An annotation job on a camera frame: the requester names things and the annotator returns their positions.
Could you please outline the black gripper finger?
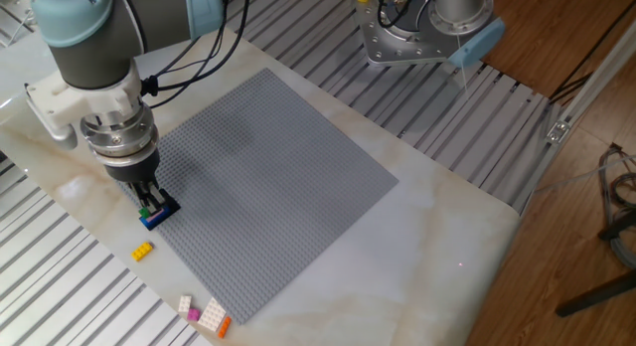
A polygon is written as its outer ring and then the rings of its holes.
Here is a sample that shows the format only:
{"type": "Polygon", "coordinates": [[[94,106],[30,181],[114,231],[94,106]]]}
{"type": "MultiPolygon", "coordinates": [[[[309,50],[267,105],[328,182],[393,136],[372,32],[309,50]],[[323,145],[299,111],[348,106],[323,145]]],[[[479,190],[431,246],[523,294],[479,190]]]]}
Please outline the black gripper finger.
{"type": "Polygon", "coordinates": [[[128,182],[128,187],[132,190],[141,207],[150,210],[152,207],[150,185],[148,181],[128,182]]]}
{"type": "Polygon", "coordinates": [[[162,208],[165,197],[154,180],[142,182],[142,205],[145,208],[162,208]]]}

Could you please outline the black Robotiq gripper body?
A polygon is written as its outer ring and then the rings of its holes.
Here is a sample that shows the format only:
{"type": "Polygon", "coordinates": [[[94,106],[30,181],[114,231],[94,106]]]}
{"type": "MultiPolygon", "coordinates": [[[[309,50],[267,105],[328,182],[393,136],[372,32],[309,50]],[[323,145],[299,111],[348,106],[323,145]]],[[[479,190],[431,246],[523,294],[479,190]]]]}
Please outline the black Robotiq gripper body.
{"type": "Polygon", "coordinates": [[[141,183],[155,181],[155,172],[160,164],[160,154],[155,150],[147,158],[138,163],[124,167],[105,166],[110,177],[125,183],[141,183]]]}

